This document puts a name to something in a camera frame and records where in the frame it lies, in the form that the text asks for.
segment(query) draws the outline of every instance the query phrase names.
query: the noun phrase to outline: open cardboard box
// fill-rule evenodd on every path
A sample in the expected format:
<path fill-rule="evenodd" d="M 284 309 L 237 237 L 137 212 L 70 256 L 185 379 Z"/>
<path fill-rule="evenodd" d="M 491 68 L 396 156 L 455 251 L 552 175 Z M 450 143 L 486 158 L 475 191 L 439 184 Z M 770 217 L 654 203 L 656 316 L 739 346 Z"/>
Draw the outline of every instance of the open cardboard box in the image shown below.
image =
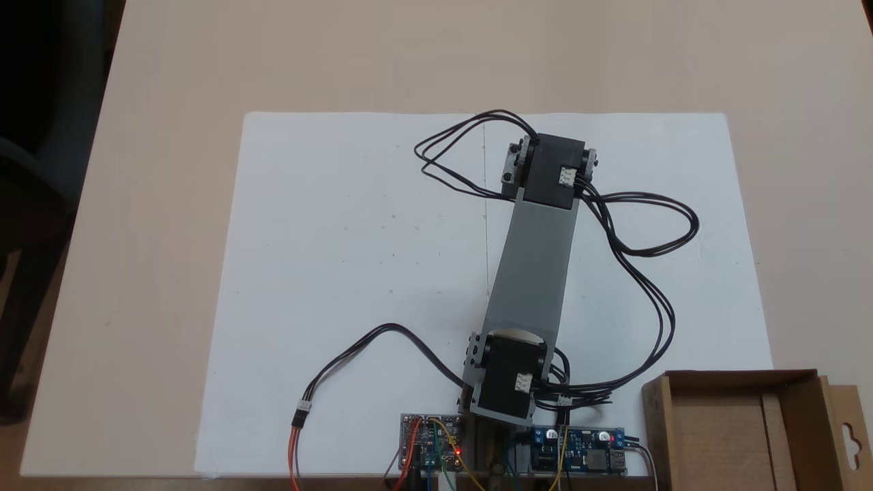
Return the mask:
<path fill-rule="evenodd" d="M 668 371 L 643 403 L 661 491 L 873 489 L 857 388 L 815 370 Z"/>

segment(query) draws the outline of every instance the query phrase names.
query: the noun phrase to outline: table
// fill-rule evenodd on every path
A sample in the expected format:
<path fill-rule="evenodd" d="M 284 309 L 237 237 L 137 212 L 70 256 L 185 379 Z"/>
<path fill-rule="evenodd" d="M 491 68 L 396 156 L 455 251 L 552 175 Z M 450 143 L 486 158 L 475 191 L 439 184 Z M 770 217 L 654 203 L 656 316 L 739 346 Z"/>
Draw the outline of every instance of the table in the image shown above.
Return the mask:
<path fill-rule="evenodd" d="M 726 113 L 773 362 L 873 420 L 872 86 L 858 0 L 130 0 L 22 472 L 195 475 L 255 110 Z"/>

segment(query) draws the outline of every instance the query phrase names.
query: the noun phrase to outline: orange wire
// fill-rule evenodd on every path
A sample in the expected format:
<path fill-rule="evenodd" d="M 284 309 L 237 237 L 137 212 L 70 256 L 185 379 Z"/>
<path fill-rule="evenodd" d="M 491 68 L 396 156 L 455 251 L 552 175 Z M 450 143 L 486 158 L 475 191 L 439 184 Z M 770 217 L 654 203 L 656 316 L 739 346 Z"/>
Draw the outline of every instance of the orange wire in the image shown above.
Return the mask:
<path fill-rule="evenodd" d="M 291 485 L 294 491 L 300 491 L 300 488 L 297 487 L 297 481 L 294 479 L 294 437 L 299 431 L 299 428 L 292 427 L 291 437 L 288 438 L 288 472 L 291 473 Z"/>
<path fill-rule="evenodd" d="M 416 443 L 416 436 L 418 436 L 418 427 L 421 426 L 422 419 L 416 419 L 416 425 L 412 427 L 412 433 L 409 435 L 409 443 L 406 445 L 406 464 L 403 465 L 403 470 L 400 472 L 400 478 L 397 479 L 397 484 L 394 485 L 394 491 L 400 491 L 400 487 L 403 485 L 403 479 L 406 478 L 406 474 L 409 472 L 409 468 L 412 467 L 412 447 Z"/>

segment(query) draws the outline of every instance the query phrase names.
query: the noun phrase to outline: black wire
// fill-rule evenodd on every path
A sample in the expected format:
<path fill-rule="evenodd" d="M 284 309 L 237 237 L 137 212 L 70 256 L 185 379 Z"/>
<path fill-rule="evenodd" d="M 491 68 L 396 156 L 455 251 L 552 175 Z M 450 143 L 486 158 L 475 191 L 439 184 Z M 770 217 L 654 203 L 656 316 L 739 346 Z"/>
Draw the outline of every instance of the black wire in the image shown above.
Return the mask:
<path fill-rule="evenodd" d="M 523 129 L 531 138 L 533 138 L 533 139 L 537 138 L 537 132 L 534 131 L 533 128 L 531 127 L 531 125 L 527 124 L 527 121 L 523 120 L 520 116 L 518 116 L 515 113 L 505 111 L 503 109 L 494 109 L 492 111 L 486 111 L 484 113 L 476 114 L 475 116 L 472 116 L 470 119 L 467 119 L 465 121 L 461 121 L 458 124 L 456 124 L 455 126 L 452 126 L 451 128 L 447 128 L 447 129 L 437 133 L 436 135 L 432 135 L 428 138 L 425 138 L 424 140 L 419 142 L 413 148 L 413 151 L 415 152 L 415 154 L 418 158 L 420 158 L 421 160 L 424 161 L 424 165 L 421 168 L 422 173 L 425 176 L 430 177 L 431 179 L 435 179 L 438 182 L 442 183 L 443 185 L 448 186 L 452 190 L 455 190 L 457 192 L 464 193 L 464 194 L 467 194 L 470 196 L 483 197 L 486 199 L 497 199 L 497 200 L 501 200 L 501 201 L 514 201 L 514 199 L 512 197 L 505 197 L 496 191 L 488 190 L 486 188 L 483 188 L 481 186 L 476 185 L 470 179 L 464 177 L 463 175 L 456 172 L 455 170 L 449 169 L 448 167 L 445 167 L 442 164 L 437 162 L 437 159 L 439 159 L 441 156 L 445 155 L 445 153 L 448 152 L 452 147 L 454 147 L 455 144 L 461 140 L 461 138 L 464 138 L 464 136 L 467 133 L 469 133 L 474 128 L 478 127 L 479 125 L 485 124 L 488 121 L 509 122 L 511 124 L 518 126 L 521 129 Z M 441 142 L 444 142 L 445 140 L 449 139 L 450 137 L 457 134 L 458 132 L 460 132 L 460 134 L 455 136 L 455 138 L 453 140 L 451 140 L 445 146 L 445 148 L 442 149 L 438 154 L 436 154 L 435 156 L 432 156 L 432 157 L 427 155 L 428 152 L 431 149 L 433 149 L 436 145 L 438 145 Z M 427 145 L 427 147 L 424 148 L 424 150 L 420 150 L 420 148 L 424 147 L 425 145 Z M 441 177 L 429 173 L 427 171 L 427 169 L 431 165 L 434 167 L 437 167 L 442 172 L 451 176 L 453 179 L 455 179 L 456 181 L 458 181 L 461 184 L 463 184 L 464 186 L 466 186 L 467 189 L 457 187 L 456 185 L 453 185 L 453 184 L 447 182 L 446 180 L 442 179 Z"/>
<path fill-rule="evenodd" d="M 601 195 L 591 183 L 578 179 L 576 184 L 578 186 L 577 197 L 588 206 L 592 213 L 594 213 L 598 222 L 600 222 L 603 230 L 606 232 L 610 250 L 616 260 L 645 292 L 646 296 L 654 305 L 658 317 L 658 336 L 655 346 L 652 348 L 652 351 L 649 356 L 646 357 L 643 364 L 624 377 L 598 384 L 576 385 L 562 384 L 560 380 L 557 384 L 548 381 L 541 382 L 535 380 L 532 389 L 537 399 L 537 407 L 549 411 L 558 411 L 559 413 L 565 411 L 567 408 L 578 409 L 580 407 L 589 407 L 591 405 L 609 404 L 608 398 L 613 390 L 625 385 L 633 378 L 638 377 L 663 356 L 672 343 L 676 331 L 676 313 L 663 292 L 661 292 L 654 283 L 646 278 L 645 275 L 629 262 L 628 256 L 651 258 L 675 251 L 691 241 L 697 235 L 700 226 L 698 216 L 694 210 L 692 210 L 688 205 L 680 203 L 672 198 L 655 193 L 639 191 Z M 681 237 L 673 239 L 670 242 L 643 249 L 634 249 L 622 242 L 615 233 L 615 224 L 613 223 L 612 215 L 609 213 L 607 203 L 637 203 L 662 206 L 682 214 L 689 221 L 689 229 Z M 666 340 L 663 340 L 664 317 L 667 318 L 667 322 L 670 324 L 670 332 L 668 333 Z M 556 401 L 558 395 L 571 397 L 573 398 L 574 403 L 570 406 L 549 404 L 549 402 Z"/>
<path fill-rule="evenodd" d="M 321 369 L 318 375 L 316 375 L 315 378 L 313 378 L 313 380 L 309 383 L 309 385 L 307 385 L 306 390 L 303 392 L 303 400 L 313 400 L 315 390 L 318 388 L 319 383 L 328 371 L 330 371 L 338 363 L 349 359 L 351 356 L 357 355 L 359 352 L 361 352 L 362 349 L 366 348 L 367 345 L 369 345 L 376 337 L 387 332 L 398 332 L 402 335 L 405 335 L 407 338 L 409 338 L 410 341 L 412 341 L 413 344 L 415 344 L 416 348 L 418 348 L 424 354 L 424 356 L 427 357 L 427 359 L 431 363 L 433 363 L 433 365 L 436 367 L 437 370 L 440 371 L 440 373 L 445 375 L 445 377 L 448 378 L 453 384 L 457 385 L 458 387 L 463 387 L 464 382 L 461 380 L 461 377 L 458 377 L 454 374 L 454 372 L 449 370 L 449 367 L 445 366 L 445 364 L 440 361 L 439 358 L 437 358 L 437 355 L 435 355 L 434 352 L 430 348 L 428 348 L 427 344 L 424 344 L 424 341 L 419 339 L 419 337 L 413 334 L 412 331 L 404 328 L 400 324 L 389 322 L 386 324 L 382 324 L 381 326 L 374 328 L 370 332 L 366 333 L 361 339 L 349 346 L 348 349 L 340 353 L 337 357 L 331 360 L 330 363 L 325 365 L 325 367 Z"/>

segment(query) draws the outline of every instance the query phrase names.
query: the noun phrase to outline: yellow wire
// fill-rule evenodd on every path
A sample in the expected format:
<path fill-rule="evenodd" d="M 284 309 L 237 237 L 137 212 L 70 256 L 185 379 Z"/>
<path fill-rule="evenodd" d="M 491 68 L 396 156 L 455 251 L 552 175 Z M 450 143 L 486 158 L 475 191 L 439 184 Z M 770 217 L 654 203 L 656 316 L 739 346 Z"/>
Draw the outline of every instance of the yellow wire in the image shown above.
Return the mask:
<path fill-rule="evenodd" d="M 564 453 L 567 451 L 567 433 L 569 432 L 570 427 L 564 426 L 564 445 L 560 448 L 560 455 L 558 456 L 558 473 L 554 476 L 554 481 L 552 482 L 552 486 L 548 489 L 548 491 L 553 491 L 558 486 L 558 481 L 560 481 L 560 471 L 561 468 L 564 467 Z"/>
<path fill-rule="evenodd" d="M 480 491 L 485 491 L 485 488 L 483 488 L 482 485 L 479 484 L 479 481 L 476 481 L 476 476 L 474 476 L 473 473 L 470 472 L 470 469 L 467 468 L 467 465 L 464 463 L 464 459 L 461 458 L 461 453 L 457 450 L 457 444 L 455 442 L 455 437 L 451 436 L 451 432 L 449 431 L 449 428 L 447 428 L 443 424 L 443 422 L 437 418 L 430 418 L 429 421 L 431 423 L 437 423 L 438 425 L 440 425 L 443 428 L 443 431 L 445 432 L 445 436 L 449 440 L 449 445 L 451 445 L 451 449 L 455 451 L 455 457 L 457 457 L 457 460 L 459 462 L 461 462 L 461 467 L 463 467 L 464 471 L 466 471 L 467 475 L 470 476 L 470 480 L 473 481 L 473 484 L 475 484 L 476 487 L 479 488 Z"/>

